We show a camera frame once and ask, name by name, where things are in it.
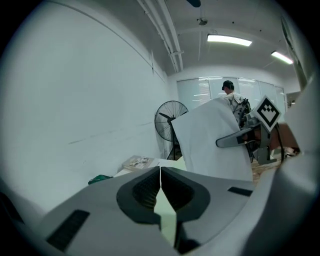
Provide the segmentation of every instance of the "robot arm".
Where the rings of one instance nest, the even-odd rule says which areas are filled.
[[[280,118],[280,111],[276,105],[267,97],[259,102],[259,104],[249,114],[244,116],[244,126],[240,131],[222,137],[216,140],[219,148],[236,147],[246,145],[250,158],[255,158],[260,165],[270,164],[276,159],[270,159],[270,142],[271,131]],[[261,139],[257,141],[254,130],[261,131]]]

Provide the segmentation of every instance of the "white sheet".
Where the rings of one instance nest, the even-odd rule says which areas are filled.
[[[252,181],[245,146],[219,148],[216,140],[239,131],[232,111],[222,98],[172,121],[188,172],[224,179]]]

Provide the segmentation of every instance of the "white wall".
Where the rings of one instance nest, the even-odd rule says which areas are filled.
[[[154,126],[176,97],[166,74],[106,13],[76,7],[87,15],[41,3],[1,62],[0,181],[31,228],[131,155],[169,153]]]

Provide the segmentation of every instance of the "fan grille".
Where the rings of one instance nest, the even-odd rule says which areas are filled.
[[[188,109],[181,102],[176,100],[170,100],[163,103],[154,117],[154,125],[157,133],[166,141],[172,142],[172,129],[168,123],[168,119],[159,113],[162,113],[172,119],[178,118],[184,113],[188,112]]]

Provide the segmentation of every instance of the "frosted glass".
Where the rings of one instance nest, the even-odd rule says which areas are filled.
[[[253,109],[262,98],[258,81],[238,78],[238,83],[241,96],[249,100],[251,109]]]
[[[265,95],[267,95],[270,98],[270,100],[277,105],[275,86],[266,82],[259,82],[259,84],[261,89],[261,97],[263,98]]]
[[[211,98],[208,80],[191,79],[177,82],[179,101],[190,111]]]
[[[239,85],[238,85],[238,79],[232,78],[232,77],[221,77],[221,79],[217,79],[218,77],[210,77],[208,78],[209,85],[210,85],[210,91],[211,91],[211,99],[216,99],[221,96],[226,95],[225,92],[222,90],[222,86],[224,84],[224,81],[229,80],[234,85],[234,91],[236,93],[240,93],[239,91]]]

